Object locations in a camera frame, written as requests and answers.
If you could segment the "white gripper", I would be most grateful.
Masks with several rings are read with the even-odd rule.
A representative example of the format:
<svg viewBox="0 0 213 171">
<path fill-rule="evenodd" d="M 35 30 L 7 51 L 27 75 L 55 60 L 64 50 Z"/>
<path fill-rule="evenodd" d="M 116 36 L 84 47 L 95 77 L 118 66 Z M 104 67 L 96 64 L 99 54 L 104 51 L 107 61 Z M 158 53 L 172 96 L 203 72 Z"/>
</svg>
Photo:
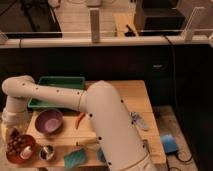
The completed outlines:
<svg viewBox="0 0 213 171">
<path fill-rule="evenodd" d="M 26 130 L 26 127 L 27 127 L 27 123 L 24 121 L 15 123 L 15 122 L 7 122 L 7 121 L 3 120 L 1 123 L 2 138 L 4 140 L 8 140 L 11 133 L 15 129 L 17 129 L 19 132 L 23 133 Z"/>
</svg>

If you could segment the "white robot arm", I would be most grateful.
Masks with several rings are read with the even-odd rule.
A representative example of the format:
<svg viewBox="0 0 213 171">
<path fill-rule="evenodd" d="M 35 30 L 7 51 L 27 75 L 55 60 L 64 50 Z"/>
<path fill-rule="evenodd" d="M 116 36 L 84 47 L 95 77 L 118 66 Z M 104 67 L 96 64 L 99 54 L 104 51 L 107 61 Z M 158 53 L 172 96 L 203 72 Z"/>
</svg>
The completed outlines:
<svg viewBox="0 0 213 171">
<path fill-rule="evenodd" d="M 3 81 L 7 95 L 2 119 L 18 125 L 27 115 L 30 98 L 48 101 L 91 118 L 93 129 L 110 171 L 157 171 L 120 94 L 105 81 L 86 90 L 37 85 L 30 76 L 10 77 Z"/>
</svg>

